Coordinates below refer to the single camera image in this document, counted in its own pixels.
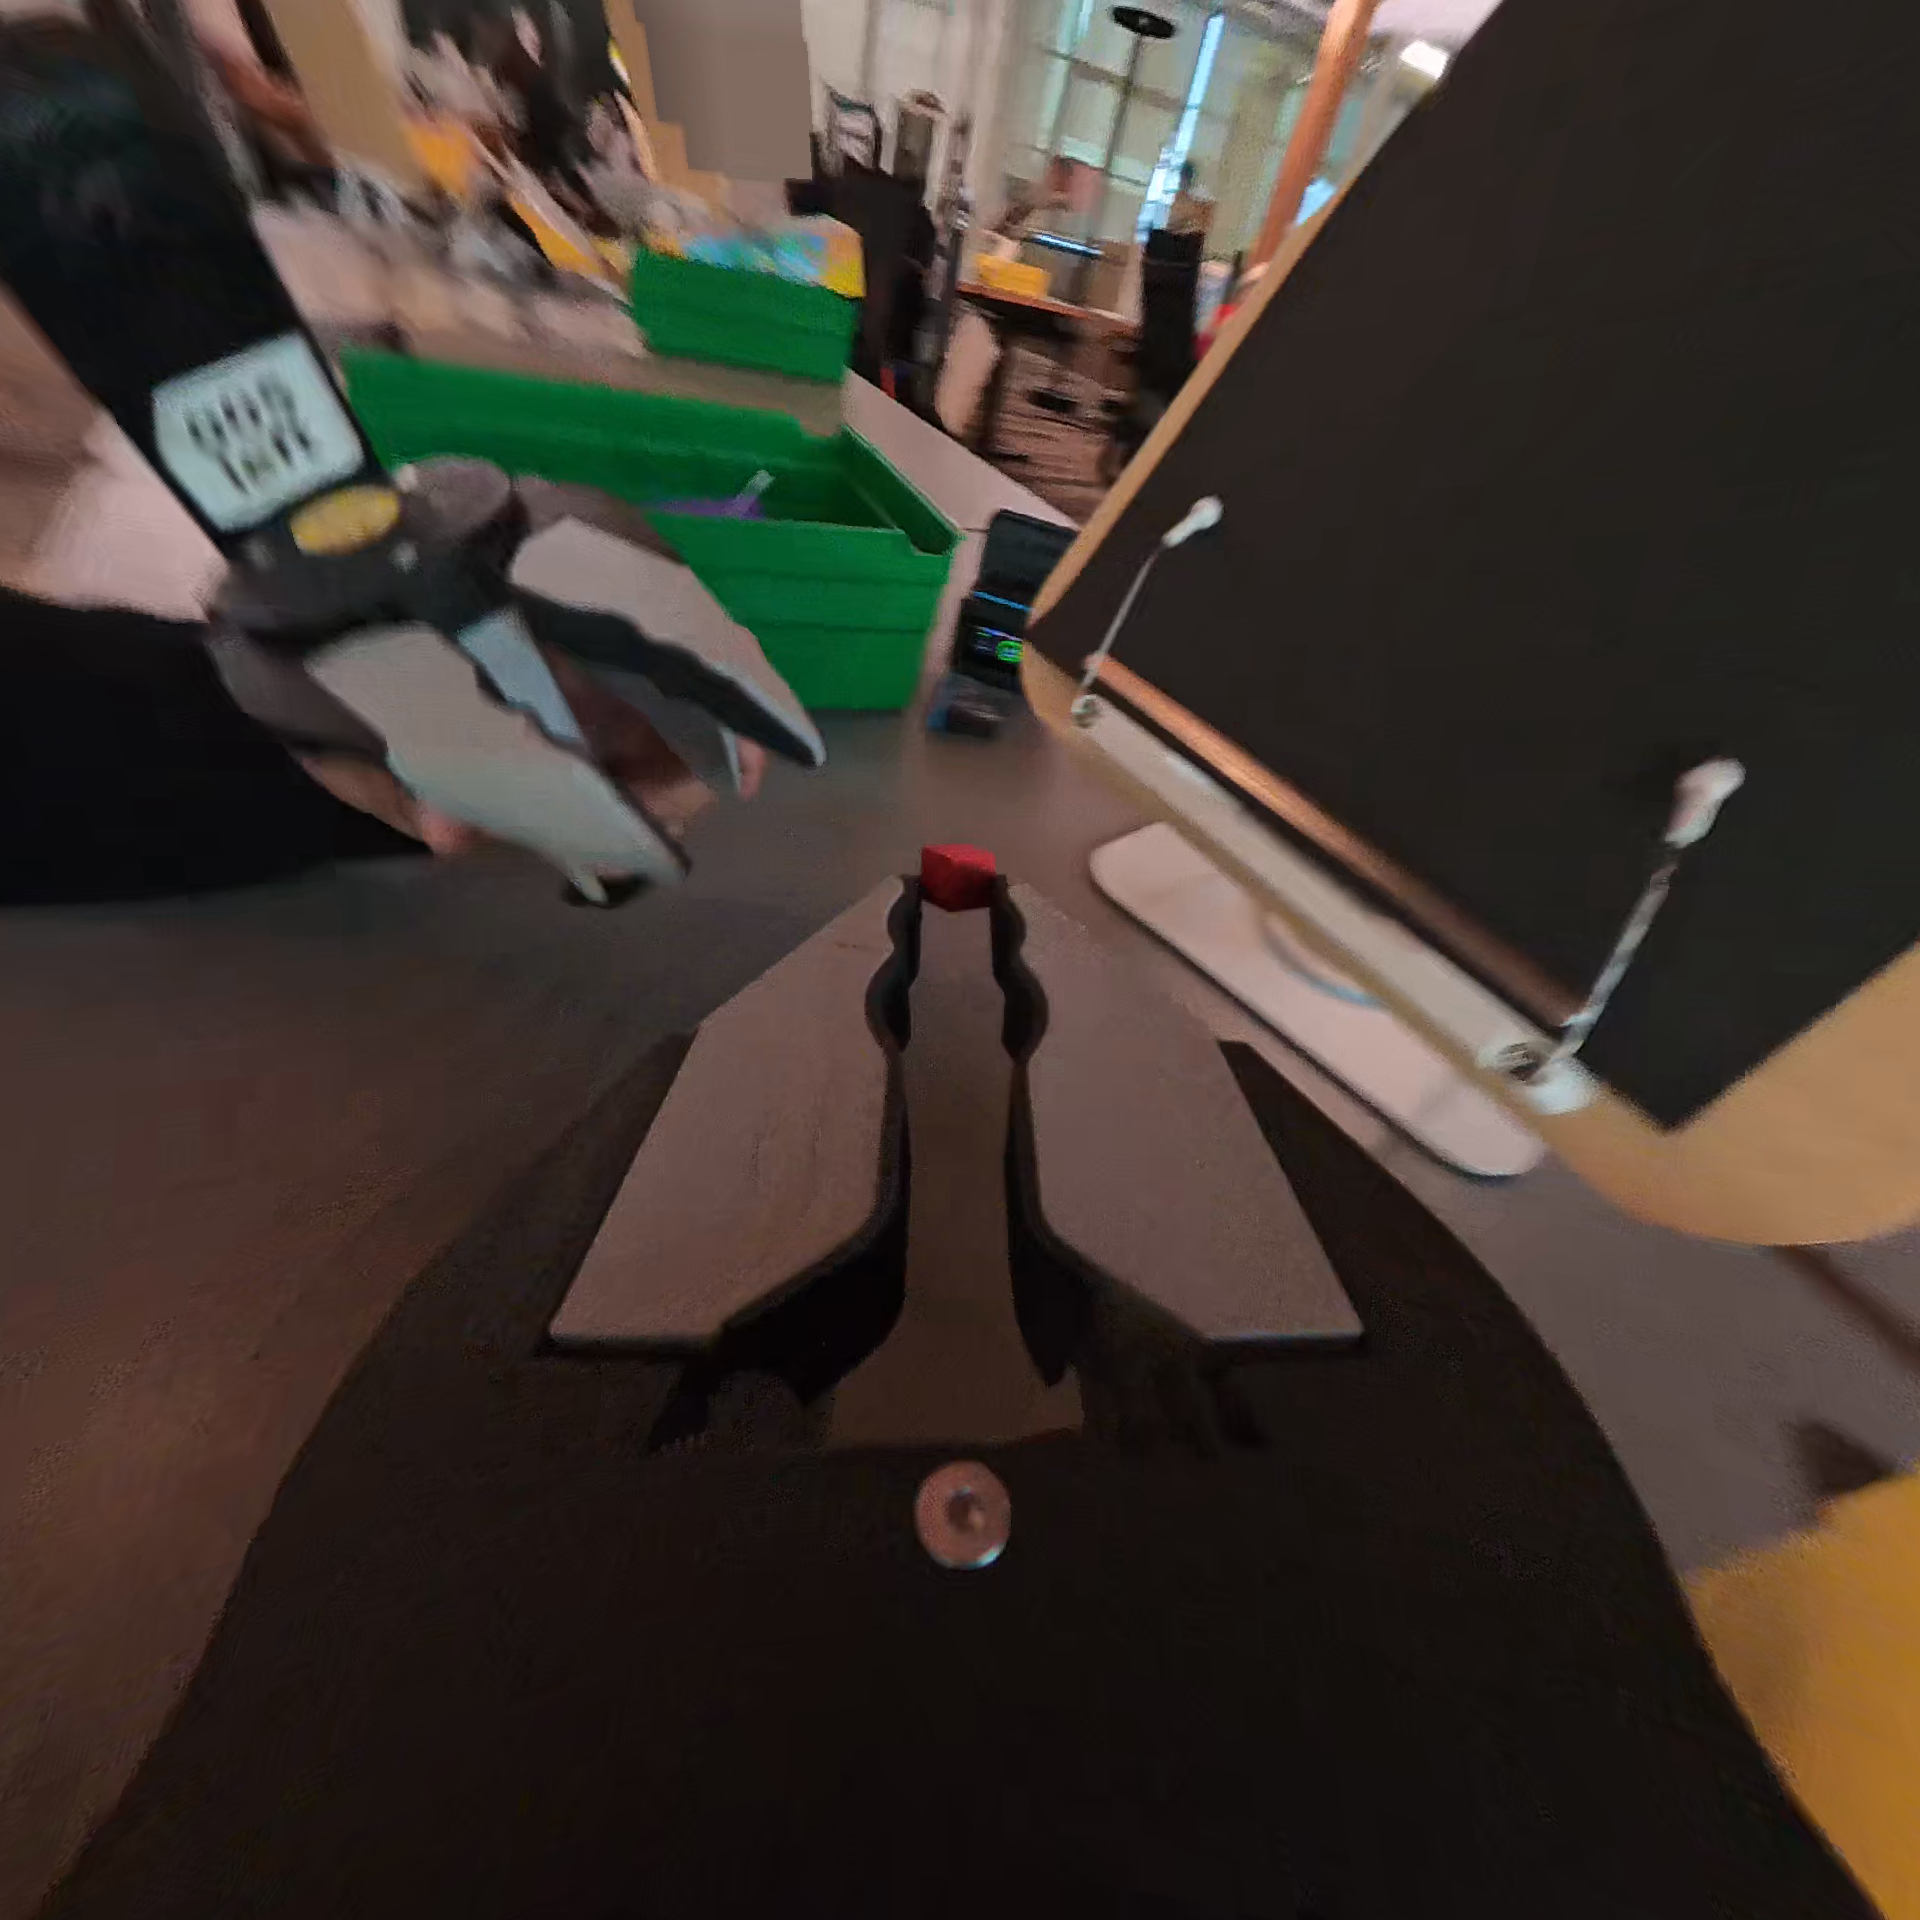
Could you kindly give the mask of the large green plastic bin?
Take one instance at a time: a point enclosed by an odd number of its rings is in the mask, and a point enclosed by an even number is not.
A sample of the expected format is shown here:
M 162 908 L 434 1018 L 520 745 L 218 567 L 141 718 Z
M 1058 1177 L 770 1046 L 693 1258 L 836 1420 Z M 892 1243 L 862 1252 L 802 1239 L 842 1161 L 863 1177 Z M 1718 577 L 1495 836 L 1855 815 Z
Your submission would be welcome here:
M 480 459 L 634 508 L 807 709 L 894 713 L 914 698 L 960 533 L 853 427 L 377 347 L 345 350 L 342 382 L 391 467 Z M 762 519 L 646 511 L 761 467 Z

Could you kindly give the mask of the dark cabinet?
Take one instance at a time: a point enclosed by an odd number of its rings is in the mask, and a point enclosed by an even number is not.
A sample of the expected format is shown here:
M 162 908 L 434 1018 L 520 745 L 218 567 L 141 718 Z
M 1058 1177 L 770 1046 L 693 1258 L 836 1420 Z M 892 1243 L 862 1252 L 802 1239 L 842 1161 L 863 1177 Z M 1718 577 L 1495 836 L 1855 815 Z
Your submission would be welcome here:
M 792 215 L 822 215 L 853 228 L 860 242 L 863 295 L 855 305 L 847 371 L 933 420 L 924 373 L 921 323 L 928 276 L 936 257 L 936 226 L 925 202 L 924 174 L 885 174 L 847 166 L 836 175 L 784 180 Z

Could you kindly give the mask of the yellow plastic bin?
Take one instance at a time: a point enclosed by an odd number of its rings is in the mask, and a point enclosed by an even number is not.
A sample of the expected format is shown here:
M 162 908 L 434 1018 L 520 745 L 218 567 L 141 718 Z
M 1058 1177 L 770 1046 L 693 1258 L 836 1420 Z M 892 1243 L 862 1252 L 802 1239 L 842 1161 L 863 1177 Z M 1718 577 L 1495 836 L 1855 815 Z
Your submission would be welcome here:
M 1720 1682 L 1865 1894 L 1917 1916 L 1917 1471 L 1686 1577 Z

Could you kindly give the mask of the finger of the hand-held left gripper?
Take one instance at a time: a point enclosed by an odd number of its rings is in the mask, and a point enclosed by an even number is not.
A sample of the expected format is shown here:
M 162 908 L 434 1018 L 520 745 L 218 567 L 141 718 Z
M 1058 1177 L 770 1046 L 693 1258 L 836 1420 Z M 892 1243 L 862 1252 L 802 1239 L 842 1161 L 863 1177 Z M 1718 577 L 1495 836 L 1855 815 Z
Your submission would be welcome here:
M 519 617 L 457 638 L 425 623 L 357 630 L 308 653 L 304 673 L 377 734 L 417 803 L 541 858 L 580 898 L 686 877 L 681 845 L 602 771 Z
M 824 766 L 800 698 L 686 562 L 564 516 L 526 539 L 510 583 L 533 638 L 634 709 L 689 772 L 740 772 L 745 742 Z

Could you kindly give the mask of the person's left hand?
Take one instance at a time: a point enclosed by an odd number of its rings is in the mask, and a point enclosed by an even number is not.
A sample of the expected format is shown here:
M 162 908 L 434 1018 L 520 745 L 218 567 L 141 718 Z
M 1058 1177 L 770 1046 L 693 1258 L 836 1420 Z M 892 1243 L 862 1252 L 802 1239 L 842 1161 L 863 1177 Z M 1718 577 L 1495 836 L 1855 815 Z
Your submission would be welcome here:
M 713 803 L 713 788 L 609 689 L 572 673 L 557 679 L 602 771 L 624 782 L 668 836 L 681 839 Z M 296 753 L 294 758 L 332 798 L 416 839 L 436 858 L 461 858 L 488 845 L 488 836 L 470 822 L 423 804 L 384 763 L 336 753 Z

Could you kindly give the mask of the colourful box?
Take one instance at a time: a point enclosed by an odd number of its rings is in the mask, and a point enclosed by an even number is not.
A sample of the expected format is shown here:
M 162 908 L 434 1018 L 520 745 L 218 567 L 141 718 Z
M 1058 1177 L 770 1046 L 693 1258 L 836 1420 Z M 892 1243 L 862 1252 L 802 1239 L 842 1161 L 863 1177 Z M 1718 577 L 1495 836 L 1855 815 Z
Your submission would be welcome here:
M 754 273 L 857 302 L 869 291 L 857 228 L 824 215 L 794 215 L 775 225 L 694 226 L 660 233 L 654 252 L 719 273 Z

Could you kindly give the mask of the wooden post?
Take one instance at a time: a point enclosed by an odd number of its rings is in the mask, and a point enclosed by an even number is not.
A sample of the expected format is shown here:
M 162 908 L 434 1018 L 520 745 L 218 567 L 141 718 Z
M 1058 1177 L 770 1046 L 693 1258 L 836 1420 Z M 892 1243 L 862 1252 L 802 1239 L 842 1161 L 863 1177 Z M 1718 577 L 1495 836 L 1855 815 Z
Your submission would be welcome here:
M 1332 2 L 1328 9 L 1302 103 L 1286 138 L 1255 241 L 1255 273 L 1270 263 L 1289 230 L 1301 222 L 1308 188 L 1328 156 L 1340 108 L 1370 39 L 1377 9 L 1377 2 Z

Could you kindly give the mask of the wooden desk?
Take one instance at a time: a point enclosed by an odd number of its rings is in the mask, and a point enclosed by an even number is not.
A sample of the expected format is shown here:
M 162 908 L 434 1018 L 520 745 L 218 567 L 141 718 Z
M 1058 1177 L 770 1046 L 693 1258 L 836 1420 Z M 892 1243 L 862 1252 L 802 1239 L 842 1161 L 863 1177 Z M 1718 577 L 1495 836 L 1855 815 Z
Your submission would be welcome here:
M 966 449 L 986 465 L 1026 465 L 1028 457 L 998 444 L 1000 411 L 1022 346 L 1073 350 L 1085 343 L 1138 339 L 1140 321 L 1104 306 L 1073 305 L 1050 295 L 1018 293 L 983 278 L 960 278 L 954 297 L 975 310 L 994 339 L 991 367 L 975 401 Z

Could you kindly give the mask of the person's left forearm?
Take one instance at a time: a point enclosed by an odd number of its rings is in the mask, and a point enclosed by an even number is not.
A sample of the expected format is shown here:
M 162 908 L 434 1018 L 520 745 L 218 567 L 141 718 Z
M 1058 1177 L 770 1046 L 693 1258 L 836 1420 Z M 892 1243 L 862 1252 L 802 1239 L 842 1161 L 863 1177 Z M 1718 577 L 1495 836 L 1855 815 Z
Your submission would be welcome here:
M 229 695 L 201 627 L 2 589 L 2 905 L 210 897 L 417 858 Z

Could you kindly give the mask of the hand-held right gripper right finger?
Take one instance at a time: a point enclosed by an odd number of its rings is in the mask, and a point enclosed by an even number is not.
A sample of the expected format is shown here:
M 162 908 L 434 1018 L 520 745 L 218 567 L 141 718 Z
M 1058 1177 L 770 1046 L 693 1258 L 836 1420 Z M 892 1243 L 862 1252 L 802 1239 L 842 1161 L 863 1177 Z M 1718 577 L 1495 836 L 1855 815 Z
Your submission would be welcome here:
M 1362 1326 L 1213 1030 L 1022 879 L 989 892 L 1012 1065 L 1014 1319 L 1046 1383 L 1100 1326 L 1233 1361 Z

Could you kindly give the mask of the black wooden book stand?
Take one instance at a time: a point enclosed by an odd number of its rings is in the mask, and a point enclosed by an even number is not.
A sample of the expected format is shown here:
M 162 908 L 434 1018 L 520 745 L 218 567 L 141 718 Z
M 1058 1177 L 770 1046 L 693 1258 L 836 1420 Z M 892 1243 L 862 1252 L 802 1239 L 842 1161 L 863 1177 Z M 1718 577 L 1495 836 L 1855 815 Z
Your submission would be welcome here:
M 1036 603 L 1033 707 L 1649 1226 L 1916 1226 L 1916 4 L 1495 4 Z M 1095 692 L 1072 689 L 1148 548 Z M 1674 779 L 1744 783 L 1582 1049 Z

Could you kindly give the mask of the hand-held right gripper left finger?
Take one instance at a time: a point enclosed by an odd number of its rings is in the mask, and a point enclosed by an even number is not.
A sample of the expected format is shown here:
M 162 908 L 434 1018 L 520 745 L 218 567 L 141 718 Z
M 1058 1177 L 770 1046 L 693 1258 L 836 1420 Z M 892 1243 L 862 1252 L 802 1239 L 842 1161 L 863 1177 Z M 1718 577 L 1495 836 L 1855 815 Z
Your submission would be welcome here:
M 889 877 L 708 1014 L 548 1322 L 564 1356 L 831 1393 L 904 1299 L 921 887 Z

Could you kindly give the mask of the black floor lamp stand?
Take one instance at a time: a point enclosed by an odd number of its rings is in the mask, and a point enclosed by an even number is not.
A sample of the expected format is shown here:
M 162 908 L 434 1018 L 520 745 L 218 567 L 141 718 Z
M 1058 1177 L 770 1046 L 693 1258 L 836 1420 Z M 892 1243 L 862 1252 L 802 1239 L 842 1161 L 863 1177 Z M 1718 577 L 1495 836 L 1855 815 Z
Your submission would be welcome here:
M 1148 66 L 1174 39 L 1177 23 L 1150 4 L 1116 4 L 1116 29 L 1124 36 L 1119 95 L 1104 150 L 1095 235 L 1127 247 L 1135 237 L 1150 179 L 1160 159 L 1168 111 Z

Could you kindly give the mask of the small green plastic bin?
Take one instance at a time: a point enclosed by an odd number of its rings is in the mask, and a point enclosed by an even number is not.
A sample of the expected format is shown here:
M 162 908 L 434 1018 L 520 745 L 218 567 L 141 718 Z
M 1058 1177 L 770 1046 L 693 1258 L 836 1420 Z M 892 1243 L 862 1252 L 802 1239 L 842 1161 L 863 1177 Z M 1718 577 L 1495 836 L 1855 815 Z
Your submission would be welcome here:
M 629 308 L 654 355 L 836 385 L 847 371 L 862 295 L 634 247 Z

